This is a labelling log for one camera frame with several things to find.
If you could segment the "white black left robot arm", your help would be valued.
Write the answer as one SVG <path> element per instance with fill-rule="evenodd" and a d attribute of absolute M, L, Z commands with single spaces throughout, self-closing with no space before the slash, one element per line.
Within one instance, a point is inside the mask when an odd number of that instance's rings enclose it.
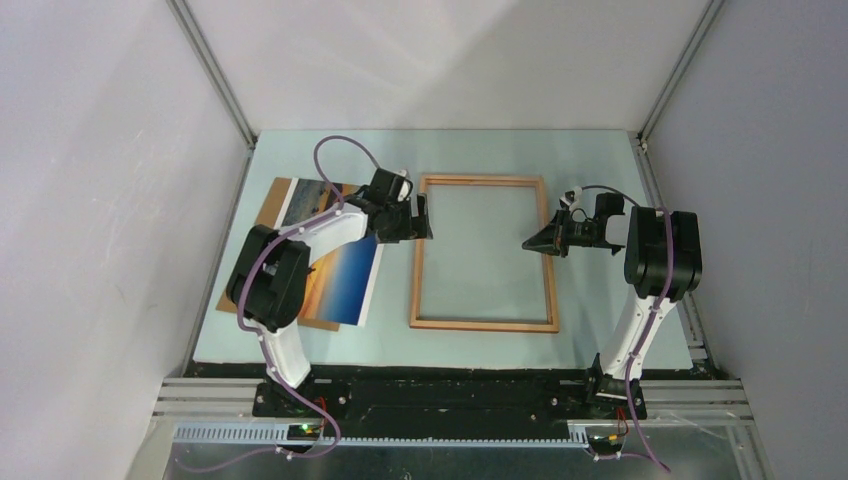
<path fill-rule="evenodd" d="M 257 337 L 267 373 L 282 385 L 277 402 L 290 415 L 304 416 L 316 403 L 304 382 L 311 365 L 297 325 L 313 264 L 366 237 L 387 244 L 432 236 L 426 193 L 415 193 L 406 173 L 383 168 L 324 212 L 284 229 L 249 230 L 225 295 L 239 328 Z"/>

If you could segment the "sunset landscape photo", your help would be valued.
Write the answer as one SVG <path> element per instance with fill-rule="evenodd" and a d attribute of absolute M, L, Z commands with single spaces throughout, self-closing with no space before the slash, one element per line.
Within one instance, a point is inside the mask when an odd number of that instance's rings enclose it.
<path fill-rule="evenodd" d="M 320 180 L 277 177 L 270 189 L 280 197 L 274 226 L 286 229 L 308 220 L 334 206 L 336 192 L 356 190 L 350 184 L 336 183 L 330 188 Z M 298 323 L 327 331 L 364 326 L 381 254 L 375 239 L 366 237 L 314 261 Z"/>

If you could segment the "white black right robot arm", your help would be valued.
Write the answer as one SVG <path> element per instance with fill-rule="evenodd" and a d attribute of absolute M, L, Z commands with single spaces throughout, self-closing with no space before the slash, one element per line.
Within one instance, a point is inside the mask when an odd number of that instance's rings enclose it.
<path fill-rule="evenodd" d="M 646 353 L 658 328 L 702 278 L 698 217 L 634 203 L 616 189 L 602 188 L 593 215 L 583 213 L 575 188 L 559 199 L 553 218 L 525 240 L 523 249 L 564 258 L 573 247 L 623 253 L 629 285 L 622 314 L 610 340 L 586 372 L 581 392 L 585 411 L 606 418 L 636 395 Z"/>

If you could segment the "wooden picture frame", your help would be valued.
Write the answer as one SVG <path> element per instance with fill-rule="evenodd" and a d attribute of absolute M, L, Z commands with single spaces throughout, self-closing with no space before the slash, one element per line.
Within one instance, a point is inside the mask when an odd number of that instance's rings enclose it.
<path fill-rule="evenodd" d="M 416 243 L 410 325 L 559 332 L 553 260 L 523 249 L 550 220 L 540 176 L 425 174 L 433 237 Z"/>

